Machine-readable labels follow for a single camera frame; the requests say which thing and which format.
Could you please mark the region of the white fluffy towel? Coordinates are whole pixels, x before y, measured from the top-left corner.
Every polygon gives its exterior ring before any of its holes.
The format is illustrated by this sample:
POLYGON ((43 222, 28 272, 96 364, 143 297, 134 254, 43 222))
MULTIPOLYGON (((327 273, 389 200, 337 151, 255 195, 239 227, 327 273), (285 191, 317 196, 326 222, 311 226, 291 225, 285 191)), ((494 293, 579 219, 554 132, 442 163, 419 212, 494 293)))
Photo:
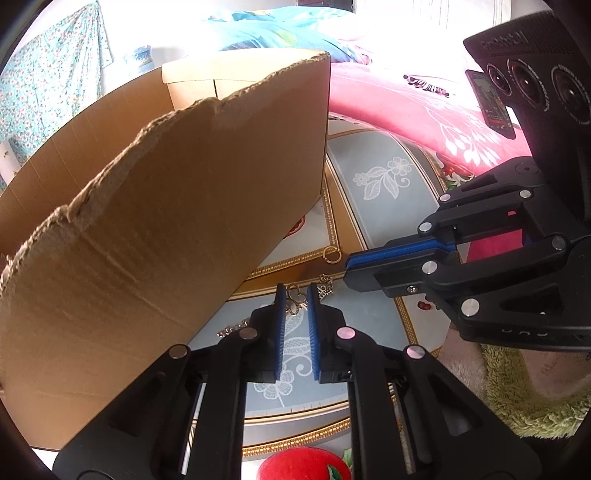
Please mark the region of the white fluffy towel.
POLYGON ((499 372, 502 353, 501 347, 463 340, 459 331, 451 327, 439 350, 438 360, 478 398, 496 410, 500 396, 493 377, 499 372))

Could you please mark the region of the fruit pattern table cloth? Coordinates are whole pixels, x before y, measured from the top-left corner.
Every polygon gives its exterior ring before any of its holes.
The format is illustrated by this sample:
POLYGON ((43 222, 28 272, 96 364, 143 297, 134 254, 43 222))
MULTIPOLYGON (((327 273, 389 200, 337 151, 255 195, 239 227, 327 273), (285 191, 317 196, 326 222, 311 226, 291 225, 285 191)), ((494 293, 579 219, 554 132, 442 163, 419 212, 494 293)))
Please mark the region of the fruit pattern table cloth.
POLYGON ((264 458, 293 447, 335 454, 349 448, 348 387, 315 377, 311 285, 349 327, 381 345, 441 348, 450 322, 427 299, 422 267, 444 248, 418 232, 439 198, 474 176, 448 152, 348 118, 329 119, 320 199, 190 343, 194 349, 216 343, 270 304, 277 284, 286 287, 280 378, 247 389, 243 477, 255 478, 264 458))

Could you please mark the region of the blue water bottle on dispenser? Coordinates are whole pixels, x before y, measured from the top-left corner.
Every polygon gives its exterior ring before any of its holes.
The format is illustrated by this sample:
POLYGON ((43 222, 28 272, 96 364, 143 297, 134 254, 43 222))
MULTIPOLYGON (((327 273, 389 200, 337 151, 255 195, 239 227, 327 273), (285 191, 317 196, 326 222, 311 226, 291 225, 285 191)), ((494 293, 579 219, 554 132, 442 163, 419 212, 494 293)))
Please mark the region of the blue water bottle on dispenser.
POLYGON ((132 53, 134 69, 139 74, 144 74, 154 69, 154 62, 151 54, 151 47, 144 45, 137 47, 132 53))

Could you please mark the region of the pink blanket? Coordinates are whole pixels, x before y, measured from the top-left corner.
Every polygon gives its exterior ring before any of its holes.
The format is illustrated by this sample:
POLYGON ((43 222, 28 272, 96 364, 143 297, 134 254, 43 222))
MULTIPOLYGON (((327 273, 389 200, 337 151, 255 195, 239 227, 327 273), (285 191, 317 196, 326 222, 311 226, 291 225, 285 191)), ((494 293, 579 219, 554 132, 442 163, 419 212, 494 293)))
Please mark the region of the pink blanket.
POLYGON ((523 134, 507 139, 478 111, 363 65, 332 67, 329 111, 328 166, 353 231, 343 259, 416 233, 443 194, 530 153, 523 134))

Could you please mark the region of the floral wall cloth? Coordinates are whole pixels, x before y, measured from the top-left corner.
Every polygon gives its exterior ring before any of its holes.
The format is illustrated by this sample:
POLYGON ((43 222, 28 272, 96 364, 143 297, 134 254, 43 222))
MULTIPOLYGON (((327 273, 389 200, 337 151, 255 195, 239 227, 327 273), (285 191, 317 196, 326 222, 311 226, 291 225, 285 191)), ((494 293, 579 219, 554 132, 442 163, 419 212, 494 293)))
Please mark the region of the floral wall cloth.
POLYGON ((100 5, 89 3, 32 38, 1 74, 1 139, 19 164, 103 95, 112 55, 100 5))

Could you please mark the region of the green fluffy towel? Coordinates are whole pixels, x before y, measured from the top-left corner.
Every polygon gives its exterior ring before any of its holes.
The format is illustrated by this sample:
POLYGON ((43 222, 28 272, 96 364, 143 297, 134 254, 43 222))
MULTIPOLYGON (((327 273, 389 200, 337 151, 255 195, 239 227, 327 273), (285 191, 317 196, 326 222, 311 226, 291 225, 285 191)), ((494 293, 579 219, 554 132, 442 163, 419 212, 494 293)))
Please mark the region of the green fluffy towel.
POLYGON ((590 355, 481 347, 482 399, 521 437, 573 436, 590 409, 590 355))

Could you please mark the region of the brown cardboard box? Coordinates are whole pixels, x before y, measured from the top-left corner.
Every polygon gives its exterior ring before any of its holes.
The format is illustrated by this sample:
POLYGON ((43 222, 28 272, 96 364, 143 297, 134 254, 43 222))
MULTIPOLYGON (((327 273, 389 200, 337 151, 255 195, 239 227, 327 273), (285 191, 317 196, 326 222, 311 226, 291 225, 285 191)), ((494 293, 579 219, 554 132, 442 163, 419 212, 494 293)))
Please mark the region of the brown cardboard box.
POLYGON ((77 114, 1 196, 1 398, 58 450, 187 343, 321 195, 329 54, 166 63, 77 114))

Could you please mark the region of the blue floral quilt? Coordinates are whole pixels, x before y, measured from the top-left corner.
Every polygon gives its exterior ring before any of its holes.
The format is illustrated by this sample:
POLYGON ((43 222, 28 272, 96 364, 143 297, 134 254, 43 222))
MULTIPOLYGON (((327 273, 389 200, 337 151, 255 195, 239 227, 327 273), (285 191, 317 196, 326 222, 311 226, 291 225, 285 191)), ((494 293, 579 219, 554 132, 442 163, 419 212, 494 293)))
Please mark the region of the blue floral quilt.
POLYGON ((300 48, 328 52, 332 62, 370 64, 356 15, 331 7, 284 6, 234 11, 208 19, 221 50, 300 48))

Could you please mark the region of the gold hoop earring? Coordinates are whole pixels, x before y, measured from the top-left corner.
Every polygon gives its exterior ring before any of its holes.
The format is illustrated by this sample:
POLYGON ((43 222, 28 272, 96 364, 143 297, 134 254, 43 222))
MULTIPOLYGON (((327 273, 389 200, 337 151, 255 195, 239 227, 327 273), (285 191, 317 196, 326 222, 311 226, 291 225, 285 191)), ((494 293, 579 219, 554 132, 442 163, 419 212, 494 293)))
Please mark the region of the gold hoop earring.
POLYGON ((328 245, 322 249, 322 261, 324 261, 325 264, 339 265, 339 263, 342 262, 342 258, 344 258, 344 256, 342 255, 342 250, 339 246, 328 245))

